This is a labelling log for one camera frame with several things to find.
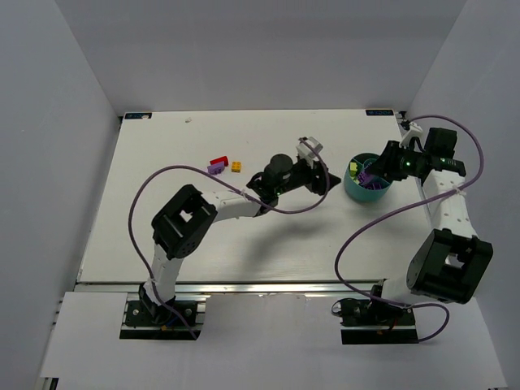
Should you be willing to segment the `purple curved lego brick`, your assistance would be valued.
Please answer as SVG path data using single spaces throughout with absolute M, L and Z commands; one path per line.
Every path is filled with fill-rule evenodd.
M 386 188 L 386 185 L 382 184 L 380 182 L 373 182 L 373 183 L 368 184 L 365 187 L 365 189 L 373 190 L 373 191 L 379 191 L 379 190 L 383 190 L 385 188 Z

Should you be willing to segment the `long red lego brick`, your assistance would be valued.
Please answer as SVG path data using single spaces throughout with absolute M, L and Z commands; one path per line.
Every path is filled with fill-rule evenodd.
M 222 164 L 225 167 L 227 167 L 229 165 L 228 157 L 222 156 L 222 157 L 210 160 L 210 165 L 217 165 L 217 164 Z

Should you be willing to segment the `lilac arched lego brick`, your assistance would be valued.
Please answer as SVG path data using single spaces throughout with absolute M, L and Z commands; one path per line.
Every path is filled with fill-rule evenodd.
M 216 164 L 211 164 L 207 167 L 207 172 L 213 176 L 221 174 L 224 170 L 225 170 L 224 162 L 217 162 Z

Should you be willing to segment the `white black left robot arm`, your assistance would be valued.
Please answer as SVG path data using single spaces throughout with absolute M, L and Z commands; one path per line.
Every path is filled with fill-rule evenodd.
M 140 303 L 150 321 L 156 325 L 175 319 L 192 322 L 185 307 L 175 303 L 176 281 L 183 261 L 198 248 L 213 224 L 262 216 L 276 210 L 281 195 L 299 188 L 326 197 L 340 182 L 340 177 L 314 156 L 277 154 L 247 183 L 254 197 L 236 188 L 217 193 L 184 185 L 151 221 L 154 259 L 145 264 L 149 278 L 139 289 Z

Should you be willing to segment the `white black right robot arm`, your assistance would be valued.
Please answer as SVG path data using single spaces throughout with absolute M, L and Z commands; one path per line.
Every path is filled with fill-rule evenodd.
M 369 176 L 387 182 L 419 179 L 429 201 L 431 233 L 412 258 L 408 271 L 387 279 L 381 297 L 414 305 L 425 301 L 465 304 L 473 296 L 492 259 L 492 245 L 478 238 L 466 207 L 466 169 L 454 158 L 457 134 L 430 128 L 423 148 L 410 148 L 410 136 L 389 141 L 367 167 Z

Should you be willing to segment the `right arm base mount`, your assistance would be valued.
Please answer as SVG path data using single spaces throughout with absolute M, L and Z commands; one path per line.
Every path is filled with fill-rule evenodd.
M 340 319 L 343 345 L 414 345 L 418 343 L 415 317 L 379 301 L 344 298 L 331 306 Z

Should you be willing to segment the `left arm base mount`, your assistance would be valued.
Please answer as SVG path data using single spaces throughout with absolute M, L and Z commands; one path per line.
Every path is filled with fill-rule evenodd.
M 169 304 L 184 318 L 195 336 L 176 314 L 159 306 L 151 313 L 141 299 L 127 300 L 119 338 L 121 340 L 195 341 L 202 332 L 201 302 L 171 300 Z

